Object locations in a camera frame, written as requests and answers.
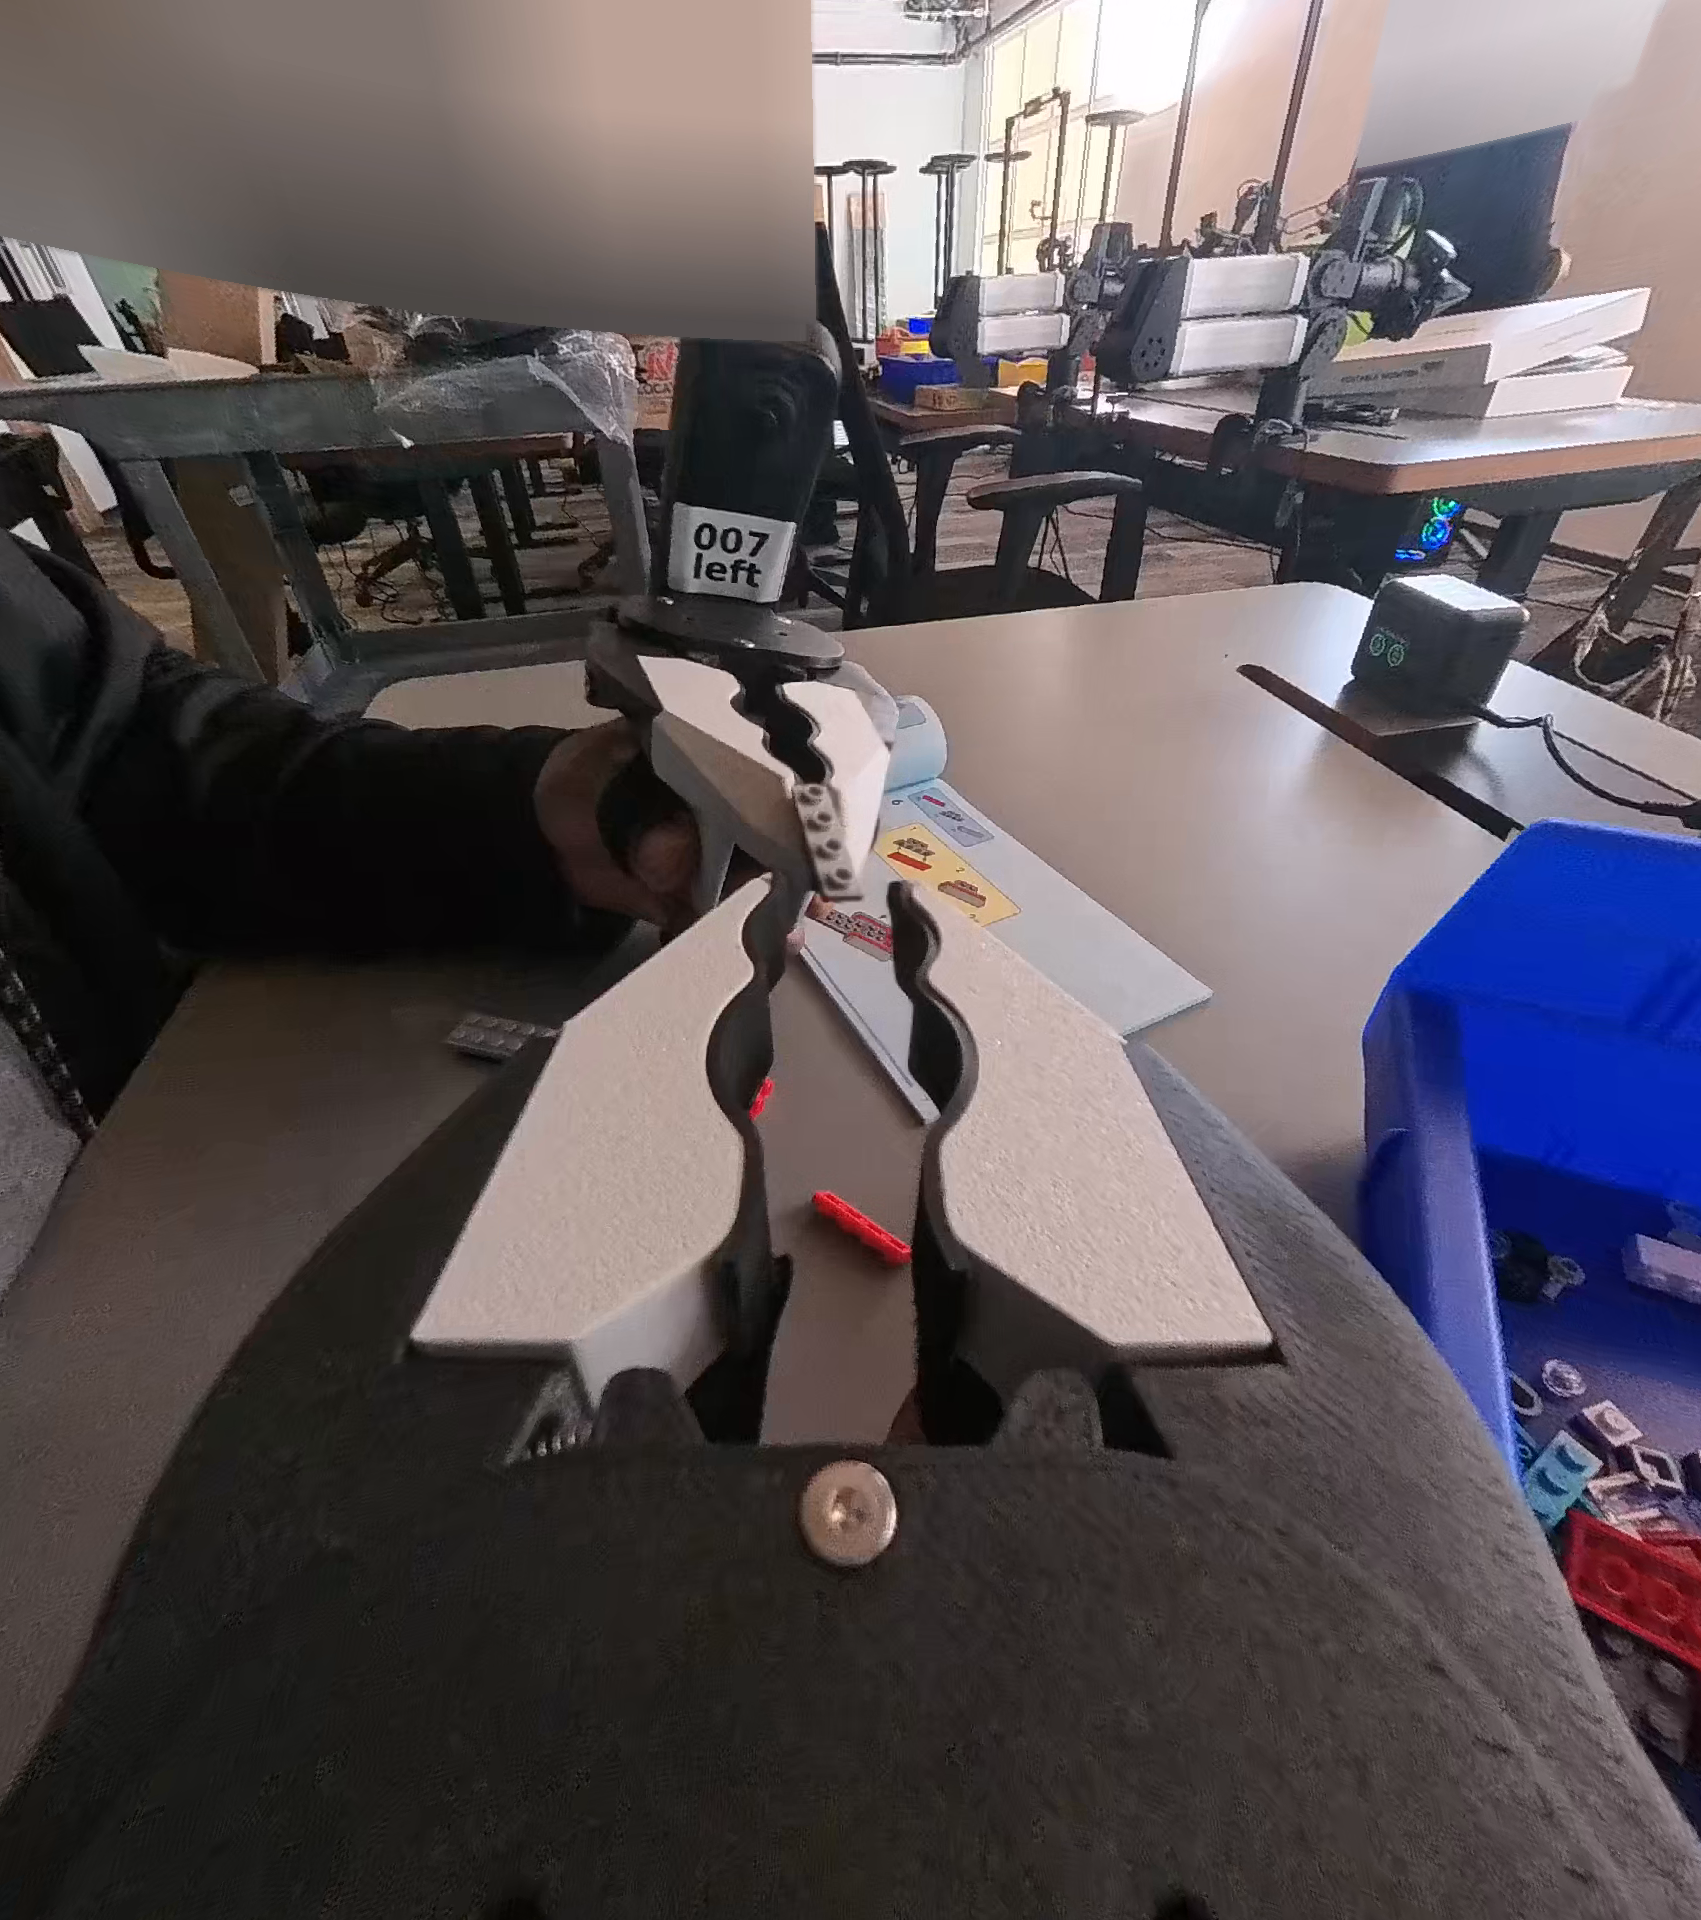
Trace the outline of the grey desk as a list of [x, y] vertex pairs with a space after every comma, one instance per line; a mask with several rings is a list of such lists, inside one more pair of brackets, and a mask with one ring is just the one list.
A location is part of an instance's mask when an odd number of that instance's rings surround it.
[[[1149, 1047], [1347, 1235], [1366, 1018], [1499, 855], [1270, 689], [1343, 686], [1363, 624], [1339, 590], [1259, 586], [849, 639], [942, 715], [971, 803], [1210, 985]], [[0, 1802], [229, 1358], [490, 1081], [450, 1022], [597, 985], [487, 958], [199, 975], [0, 1309]]]

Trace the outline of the pale instruction booklet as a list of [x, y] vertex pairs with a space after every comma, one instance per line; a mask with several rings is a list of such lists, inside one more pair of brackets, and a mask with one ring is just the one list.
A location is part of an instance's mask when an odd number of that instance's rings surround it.
[[1122, 923], [949, 782], [937, 709], [898, 696], [879, 838], [855, 903], [811, 900], [802, 959], [919, 1122], [937, 1117], [909, 1070], [912, 1004], [892, 969], [889, 883], [909, 878], [989, 926], [1121, 1037], [1210, 999], [1195, 973]]

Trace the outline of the steel workbench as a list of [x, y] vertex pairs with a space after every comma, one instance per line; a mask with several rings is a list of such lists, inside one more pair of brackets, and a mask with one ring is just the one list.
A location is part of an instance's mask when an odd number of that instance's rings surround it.
[[[111, 454], [126, 493], [143, 505], [178, 582], [199, 597], [214, 661], [256, 682], [262, 678], [256, 649], [169, 475], [188, 461], [239, 461], [311, 633], [304, 659], [288, 671], [288, 691], [324, 712], [359, 712], [399, 681], [579, 661], [591, 624], [624, 597], [652, 586], [654, 547], [635, 446], [597, 439], [613, 530], [613, 556], [598, 590], [566, 605], [529, 612], [523, 585], [499, 568], [507, 612], [490, 617], [480, 612], [469, 556], [453, 547], [455, 523], [443, 482], [453, 467], [495, 468], [528, 441], [551, 432], [399, 443], [374, 416], [368, 375], [351, 369], [107, 382], [89, 372], [10, 382], [0, 383], [0, 420], [58, 425]], [[418, 479], [459, 617], [420, 631], [351, 627], [291, 498], [288, 458], [313, 458], [324, 467], [362, 458], [399, 467], [402, 478]]]

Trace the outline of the red toy plate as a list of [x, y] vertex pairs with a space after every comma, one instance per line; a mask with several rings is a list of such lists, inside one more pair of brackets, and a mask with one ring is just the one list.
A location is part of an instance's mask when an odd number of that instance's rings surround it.
[[861, 1211], [845, 1196], [826, 1187], [812, 1191], [812, 1211], [872, 1258], [883, 1262], [883, 1266], [904, 1269], [912, 1265], [912, 1241]]

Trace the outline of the tall black office chair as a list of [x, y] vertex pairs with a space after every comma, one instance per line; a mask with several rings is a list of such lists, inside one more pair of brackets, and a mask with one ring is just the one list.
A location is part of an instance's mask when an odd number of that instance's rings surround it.
[[845, 454], [855, 468], [860, 508], [838, 609], [849, 631], [912, 623], [916, 620], [914, 530], [871, 408], [871, 391], [838, 288], [834, 244], [824, 222], [816, 224], [816, 305], [817, 323], [838, 347], [838, 420], [845, 428]]

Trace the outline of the person's left forearm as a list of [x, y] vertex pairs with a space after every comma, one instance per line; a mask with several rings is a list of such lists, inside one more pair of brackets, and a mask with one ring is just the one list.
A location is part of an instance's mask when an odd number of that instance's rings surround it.
[[173, 948], [359, 955], [620, 938], [539, 820], [575, 731], [321, 718], [158, 649], [77, 814]]

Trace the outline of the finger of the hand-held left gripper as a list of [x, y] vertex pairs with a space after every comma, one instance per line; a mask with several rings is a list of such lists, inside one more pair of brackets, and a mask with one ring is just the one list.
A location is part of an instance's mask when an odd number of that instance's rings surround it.
[[789, 886], [812, 886], [797, 778], [763, 727], [739, 709], [739, 678], [687, 659], [636, 659], [636, 667], [654, 696], [652, 766], [697, 825], [697, 883], [726, 886], [742, 853]]
[[871, 678], [790, 682], [790, 767], [798, 782], [830, 782], [849, 814], [855, 846], [868, 855], [892, 759], [892, 694]]

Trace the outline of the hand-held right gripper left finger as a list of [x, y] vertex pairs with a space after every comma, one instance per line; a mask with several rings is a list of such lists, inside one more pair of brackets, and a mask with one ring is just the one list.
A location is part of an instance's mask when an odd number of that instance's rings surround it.
[[790, 1300], [758, 1097], [790, 888], [752, 878], [568, 1021], [409, 1331], [443, 1359], [534, 1359], [597, 1411], [632, 1370], [713, 1442], [763, 1438]]

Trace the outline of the person's left hand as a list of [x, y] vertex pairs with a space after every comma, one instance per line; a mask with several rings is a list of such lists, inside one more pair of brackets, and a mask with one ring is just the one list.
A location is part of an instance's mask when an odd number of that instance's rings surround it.
[[635, 722], [566, 731], [534, 809], [571, 896], [597, 912], [679, 934], [704, 912], [691, 809], [652, 767]]

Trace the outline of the dark grey studded toy plate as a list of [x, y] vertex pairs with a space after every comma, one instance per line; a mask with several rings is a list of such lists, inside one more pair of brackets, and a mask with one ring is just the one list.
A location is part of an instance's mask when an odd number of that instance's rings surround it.
[[830, 782], [797, 782], [793, 814], [804, 838], [812, 890], [820, 900], [861, 896], [861, 855], [855, 846], [849, 814]]

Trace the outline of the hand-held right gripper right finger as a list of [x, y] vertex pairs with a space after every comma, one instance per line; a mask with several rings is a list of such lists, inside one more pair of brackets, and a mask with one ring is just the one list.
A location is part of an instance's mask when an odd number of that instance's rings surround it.
[[1140, 1370], [1274, 1359], [1121, 1030], [929, 886], [892, 883], [889, 922], [933, 1103], [912, 1236], [922, 1433], [986, 1442], [1063, 1374], [1128, 1442]]

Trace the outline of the blue plastic bin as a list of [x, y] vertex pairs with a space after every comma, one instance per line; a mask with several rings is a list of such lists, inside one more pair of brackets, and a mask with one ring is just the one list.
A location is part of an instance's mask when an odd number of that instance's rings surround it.
[[1701, 841], [1527, 829], [1395, 969], [1363, 1062], [1361, 1246], [1542, 1527], [1510, 1421], [1488, 1177], [1701, 1207]]

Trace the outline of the plastic-wrapped dark bundle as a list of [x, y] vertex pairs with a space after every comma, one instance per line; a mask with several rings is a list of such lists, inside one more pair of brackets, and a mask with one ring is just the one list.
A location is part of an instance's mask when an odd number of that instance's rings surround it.
[[639, 382], [617, 332], [443, 323], [407, 347], [368, 375], [374, 416], [399, 443], [583, 432], [635, 446]]

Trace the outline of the wooden work table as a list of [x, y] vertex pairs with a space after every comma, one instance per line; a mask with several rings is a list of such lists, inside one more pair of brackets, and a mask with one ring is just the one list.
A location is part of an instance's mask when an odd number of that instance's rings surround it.
[[1263, 546], [1277, 582], [1376, 593], [1391, 572], [1447, 564], [1468, 512], [1499, 530], [1480, 585], [1523, 597], [1558, 517], [1650, 501], [1701, 482], [1701, 402], [1625, 397], [1571, 414], [1306, 425], [1243, 471], [1210, 468], [1235, 394], [1078, 401], [1018, 471], [1108, 468], [1143, 493], [1115, 510], [1121, 579], [1134, 586], [1152, 510]]

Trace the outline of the white flat box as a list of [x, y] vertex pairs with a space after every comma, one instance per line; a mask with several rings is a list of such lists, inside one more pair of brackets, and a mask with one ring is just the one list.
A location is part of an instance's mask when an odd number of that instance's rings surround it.
[[1311, 397], [1438, 420], [1523, 420], [1614, 406], [1627, 394], [1631, 343], [1653, 291], [1527, 301], [1444, 314], [1411, 340], [1363, 340], [1311, 377]]

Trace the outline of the black cube device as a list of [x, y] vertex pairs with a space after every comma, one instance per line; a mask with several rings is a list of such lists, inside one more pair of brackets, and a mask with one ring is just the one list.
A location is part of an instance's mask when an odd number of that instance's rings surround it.
[[1490, 708], [1532, 612], [1451, 572], [1395, 575], [1370, 602], [1351, 681], [1400, 712]]

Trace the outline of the large pile of toy bricks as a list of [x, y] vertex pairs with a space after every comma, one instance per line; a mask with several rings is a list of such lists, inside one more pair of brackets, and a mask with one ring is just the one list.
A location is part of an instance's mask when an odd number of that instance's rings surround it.
[[1488, 1258], [1532, 1506], [1701, 1838], [1701, 1207], [1503, 1165]]

